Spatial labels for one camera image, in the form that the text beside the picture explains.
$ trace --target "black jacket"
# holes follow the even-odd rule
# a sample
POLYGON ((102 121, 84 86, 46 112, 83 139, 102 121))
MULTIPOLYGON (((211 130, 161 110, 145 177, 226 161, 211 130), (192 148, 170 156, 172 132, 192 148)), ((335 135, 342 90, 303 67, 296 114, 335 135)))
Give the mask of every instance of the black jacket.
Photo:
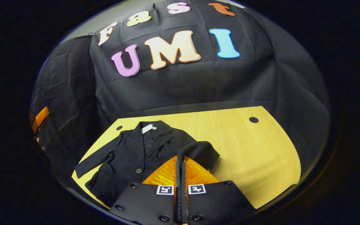
POLYGON ((186 132, 162 121, 139 122, 134 130, 122 131, 76 165, 75 170, 80 178, 102 163, 86 187, 105 205, 112 206, 126 185, 143 182, 178 153, 189 156, 209 170, 219 157, 209 142, 197 142, 186 132), (149 124, 157 129, 141 134, 141 128, 149 124))

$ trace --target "pink letter u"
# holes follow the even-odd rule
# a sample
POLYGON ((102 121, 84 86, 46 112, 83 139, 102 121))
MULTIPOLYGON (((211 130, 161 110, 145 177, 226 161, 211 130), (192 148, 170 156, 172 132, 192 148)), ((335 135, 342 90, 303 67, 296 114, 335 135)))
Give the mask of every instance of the pink letter u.
POLYGON ((131 62, 133 63, 133 66, 130 69, 124 67, 122 60, 122 52, 117 52, 111 57, 111 60, 113 60, 115 63, 117 71, 120 73, 120 75, 124 77, 131 77, 140 70, 140 61, 138 60, 136 47, 137 44, 132 44, 129 47, 126 47, 126 49, 124 50, 129 53, 131 62))

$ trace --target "black cloth backdrop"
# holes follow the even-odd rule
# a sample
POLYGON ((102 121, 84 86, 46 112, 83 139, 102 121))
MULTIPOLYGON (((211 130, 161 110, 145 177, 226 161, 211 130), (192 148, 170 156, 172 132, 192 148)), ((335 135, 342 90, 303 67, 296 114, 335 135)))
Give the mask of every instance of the black cloth backdrop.
POLYGON ((186 0, 189 12, 169 14, 166 7, 175 2, 112 17, 106 25, 118 24, 102 46, 99 32, 105 27, 60 43, 47 58, 34 85, 30 115, 33 119, 44 107, 49 109, 38 137, 52 173, 82 193, 71 179, 74 166, 118 118, 263 106, 296 147, 303 176, 320 156, 330 124, 326 87, 310 55, 290 34, 249 8, 219 2, 236 14, 231 17, 208 5, 211 1, 186 0), (126 26, 131 15, 144 10, 152 17, 149 21, 126 26), (213 28, 232 32, 240 57, 217 56, 218 43, 209 33, 213 28), (152 70, 144 42, 161 37, 171 43, 181 30, 193 32, 202 58, 171 64, 162 57, 167 65, 152 70), (140 70, 122 77, 111 56, 122 51, 124 65, 130 68, 124 49, 131 44, 137 44, 140 70))

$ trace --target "wooden table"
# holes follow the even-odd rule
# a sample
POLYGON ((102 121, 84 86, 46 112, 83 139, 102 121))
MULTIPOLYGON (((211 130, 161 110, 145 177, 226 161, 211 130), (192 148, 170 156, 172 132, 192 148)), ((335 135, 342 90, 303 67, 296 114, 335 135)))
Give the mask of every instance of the wooden table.
MULTIPOLYGON (((186 131, 197 141, 209 141, 220 154, 212 174, 220 181, 234 181, 254 208, 271 201, 300 179, 301 165, 294 145, 276 120, 261 106, 121 118, 101 135, 81 161, 117 137, 121 131, 136 128, 140 121, 159 120, 186 131), (253 123, 250 117, 256 117, 259 121, 253 123)), ((85 187, 99 167, 81 178, 77 178, 74 171, 72 178, 87 194, 103 204, 85 187)))

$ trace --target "white clothing tag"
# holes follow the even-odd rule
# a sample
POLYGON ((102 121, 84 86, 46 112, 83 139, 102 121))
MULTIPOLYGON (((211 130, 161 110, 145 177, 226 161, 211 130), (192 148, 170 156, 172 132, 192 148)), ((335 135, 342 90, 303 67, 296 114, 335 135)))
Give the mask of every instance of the white clothing tag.
POLYGON ((141 133, 144 134, 145 132, 149 131, 150 129, 155 130, 154 124, 149 124, 148 126, 141 129, 141 133))

